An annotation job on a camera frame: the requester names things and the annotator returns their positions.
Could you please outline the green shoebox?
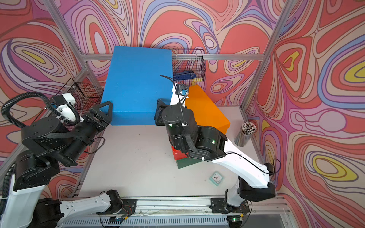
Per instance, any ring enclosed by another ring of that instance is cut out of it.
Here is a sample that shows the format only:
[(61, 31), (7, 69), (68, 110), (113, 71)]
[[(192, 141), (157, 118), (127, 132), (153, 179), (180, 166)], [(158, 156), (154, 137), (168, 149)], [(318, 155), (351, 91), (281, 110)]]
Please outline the green shoebox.
[(178, 169), (182, 169), (197, 163), (202, 162), (202, 160), (199, 159), (191, 159), (191, 158), (184, 158), (184, 159), (179, 159), (176, 160), (176, 165)]

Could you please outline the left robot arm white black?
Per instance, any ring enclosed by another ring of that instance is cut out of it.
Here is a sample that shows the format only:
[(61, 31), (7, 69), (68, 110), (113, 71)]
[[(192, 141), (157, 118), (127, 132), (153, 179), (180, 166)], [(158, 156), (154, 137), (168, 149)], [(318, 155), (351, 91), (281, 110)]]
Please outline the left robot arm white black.
[[(31, 97), (41, 98), (52, 116), (26, 125), (10, 111), (18, 102)], [(118, 214), (121, 220), (134, 214), (136, 201), (121, 199), (116, 190), (74, 201), (40, 197), (59, 174), (60, 165), (77, 165), (81, 154), (112, 122), (112, 109), (111, 102), (104, 102), (81, 116), (69, 93), (48, 99), (42, 93), (27, 92), (4, 103), (1, 114), (20, 128), (26, 150), (17, 156), (3, 179), (1, 227), (60, 228), (64, 222), (88, 214), (112, 215), (113, 220), (117, 220)]]

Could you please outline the blue shoebox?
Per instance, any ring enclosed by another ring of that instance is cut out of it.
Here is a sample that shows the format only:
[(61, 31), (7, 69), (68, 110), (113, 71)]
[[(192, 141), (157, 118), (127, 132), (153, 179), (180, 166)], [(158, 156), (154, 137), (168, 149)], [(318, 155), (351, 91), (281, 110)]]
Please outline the blue shoebox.
[(116, 46), (102, 97), (113, 104), (111, 125), (155, 125), (157, 100), (171, 101), (172, 76), (171, 50)]

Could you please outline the red shoebox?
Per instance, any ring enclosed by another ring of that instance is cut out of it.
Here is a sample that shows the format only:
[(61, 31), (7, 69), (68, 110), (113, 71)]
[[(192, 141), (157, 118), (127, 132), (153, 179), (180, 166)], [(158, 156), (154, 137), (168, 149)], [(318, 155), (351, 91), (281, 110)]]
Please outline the red shoebox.
[(175, 161), (188, 158), (184, 153), (182, 153), (179, 150), (176, 150), (173, 146), (172, 146), (172, 152)]

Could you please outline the orange shoebox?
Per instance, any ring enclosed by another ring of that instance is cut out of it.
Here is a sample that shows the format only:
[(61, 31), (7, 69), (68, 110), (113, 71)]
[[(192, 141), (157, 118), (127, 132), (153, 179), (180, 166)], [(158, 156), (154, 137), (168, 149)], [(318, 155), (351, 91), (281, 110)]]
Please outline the orange shoebox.
[(200, 126), (211, 126), (223, 134), (227, 133), (231, 123), (215, 103), (206, 95), (199, 85), (189, 88), (185, 106), (194, 113), (195, 120)]

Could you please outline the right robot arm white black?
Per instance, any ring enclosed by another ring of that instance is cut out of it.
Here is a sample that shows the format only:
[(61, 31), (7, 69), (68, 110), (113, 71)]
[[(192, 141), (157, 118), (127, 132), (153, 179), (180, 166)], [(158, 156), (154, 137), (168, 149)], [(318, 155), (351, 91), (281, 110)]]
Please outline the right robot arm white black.
[(188, 158), (221, 165), (238, 176), (223, 198), (211, 198), (213, 213), (248, 213), (248, 202), (276, 197), (270, 177), (274, 167), (258, 163), (241, 152), (225, 134), (212, 126), (200, 126), (194, 113), (180, 102), (167, 105), (157, 100), (155, 124), (165, 126), (171, 146)]

